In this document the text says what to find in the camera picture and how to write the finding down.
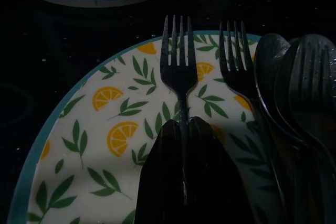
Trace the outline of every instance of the teal plate rim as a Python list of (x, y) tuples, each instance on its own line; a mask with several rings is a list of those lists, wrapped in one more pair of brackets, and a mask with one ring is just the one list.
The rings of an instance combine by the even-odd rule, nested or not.
[[(218, 35), (218, 31), (214, 30), (204, 30), (204, 31), (194, 31), (195, 35)], [(258, 42), (261, 36), (247, 34), (247, 38)], [(147, 44), (149, 42), (157, 41), (162, 39), (162, 36), (155, 37), (136, 45), (133, 45), (129, 48), (126, 48), (119, 53), (111, 56), (95, 68), (93, 68), (90, 72), (88, 72), (81, 80), (79, 80), (70, 91), (62, 98), (62, 100), (58, 103), (58, 105), (54, 108), (51, 115), (48, 117), (46, 122), (44, 123), (42, 129), (38, 133), (28, 155), (26, 161), (21, 170), (19, 179), (17, 181), (11, 206), (9, 209), (9, 214), (7, 218), (7, 224), (24, 224), (27, 222), (27, 210), (28, 210), (28, 202), (30, 196), (30, 188), (33, 182), (35, 167), (39, 160), (39, 154), (42, 152), (46, 139), (50, 134), (51, 129), (53, 128), (56, 120), (58, 119), (60, 113), (67, 105), (72, 96), (80, 89), (80, 87), (99, 69), (101, 69), (105, 64), (109, 63), (111, 60), (115, 59), (118, 56), (123, 55), (125, 52), (128, 52), (134, 48), (137, 48), (141, 45)]]

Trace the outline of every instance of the orange lemon slice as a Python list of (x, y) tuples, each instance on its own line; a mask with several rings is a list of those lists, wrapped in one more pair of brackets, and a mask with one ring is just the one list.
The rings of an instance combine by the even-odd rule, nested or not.
[(49, 150), (50, 150), (50, 142), (49, 140), (47, 140), (46, 144), (44, 145), (43, 151), (41, 153), (40, 160), (42, 160), (48, 155)]
[(127, 139), (132, 137), (138, 128), (134, 122), (122, 122), (115, 125), (107, 136), (107, 146), (112, 154), (120, 157), (127, 149)]
[(243, 108), (246, 108), (247, 110), (251, 111), (250, 106), (248, 105), (247, 101), (246, 101), (243, 97), (237, 95), (237, 96), (234, 97), (234, 99), (235, 99), (235, 100), (236, 100), (236, 101), (237, 101)]
[(144, 53), (150, 54), (150, 55), (156, 54), (156, 50), (155, 50), (153, 42), (149, 42), (149, 43), (147, 43), (145, 45), (139, 46), (138, 50), (140, 52), (144, 52)]
[(215, 69), (214, 66), (207, 62), (199, 62), (196, 64), (196, 67), (198, 81), (202, 81), (205, 74), (211, 73), (211, 71)]
[(123, 95), (119, 89), (114, 87), (103, 87), (99, 89), (92, 98), (92, 104), (95, 110), (101, 110), (111, 100), (116, 100)]

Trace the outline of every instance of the patterned plate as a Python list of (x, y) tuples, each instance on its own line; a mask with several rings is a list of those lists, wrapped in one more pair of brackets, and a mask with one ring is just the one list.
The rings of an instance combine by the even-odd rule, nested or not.
[[(253, 55), (259, 37), (248, 39)], [(194, 41), (198, 84), (189, 95), (190, 116), (213, 126), (256, 219), (274, 223), (276, 184), (247, 102), (221, 76), (218, 32), (195, 32)], [(64, 97), (29, 153), (8, 223), (133, 223), (141, 168), (161, 126), (178, 118), (176, 95), (161, 82), (160, 50), (160, 38), (135, 45)]]

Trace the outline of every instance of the black tabletop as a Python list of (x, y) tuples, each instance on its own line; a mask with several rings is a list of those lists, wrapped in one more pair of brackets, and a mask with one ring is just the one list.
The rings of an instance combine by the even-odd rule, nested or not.
[(167, 14), (190, 16), (194, 30), (243, 19), (248, 33), (336, 41), (336, 0), (149, 0), (87, 9), (41, 0), (2, 0), (0, 32), (0, 223), (43, 123), (62, 97), (100, 62), (162, 34)]

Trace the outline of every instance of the fork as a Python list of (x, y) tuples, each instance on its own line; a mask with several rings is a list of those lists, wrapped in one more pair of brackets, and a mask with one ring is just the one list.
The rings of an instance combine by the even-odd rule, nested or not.
[(190, 132), (188, 125), (187, 111), (187, 95), (188, 92), (197, 84), (197, 69), (194, 48), (194, 36), (191, 27), (191, 20), (188, 17), (188, 55), (187, 63), (185, 59), (184, 49), (184, 32), (183, 32), (183, 17), (180, 19), (180, 60), (177, 62), (177, 44), (176, 44), (176, 20), (173, 16), (172, 29), (172, 49), (171, 63), (169, 64), (169, 38), (168, 38), (168, 16), (165, 18), (161, 58), (160, 58), (160, 74), (161, 80), (171, 90), (173, 90), (178, 99), (180, 106), (180, 131), (182, 142), (182, 166), (183, 166), (183, 188), (184, 188), (184, 205), (188, 205), (188, 146), (190, 142)]
[(222, 76), (227, 86), (235, 93), (241, 95), (249, 103), (254, 117), (261, 128), (261, 137), (264, 140), (268, 157), (272, 165), (274, 176), (279, 189), (279, 197), (282, 204), (282, 210), (285, 214), (285, 223), (291, 222), (291, 188), (289, 187), (289, 177), (286, 172), (285, 166), (281, 160), (275, 142), (272, 139), (272, 135), (268, 129), (267, 121), (263, 117), (261, 105), (259, 103), (258, 91), (255, 84), (255, 75), (253, 69), (253, 62), (249, 51), (249, 45), (245, 32), (245, 26), (241, 21), (240, 39), (243, 48), (243, 57), (245, 62), (245, 68), (243, 64), (242, 54), (240, 53), (240, 45), (238, 39), (237, 22), (234, 21), (234, 38), (235, 38), (235, 53), (236, 63), (232, 50), (232, 39), (230, 32), (230, 22), (227, 22), (227, 53), (228, 60), (226, 59), (224, 35), (223, 35), (223, 23), (219, 26), (219, 64)]

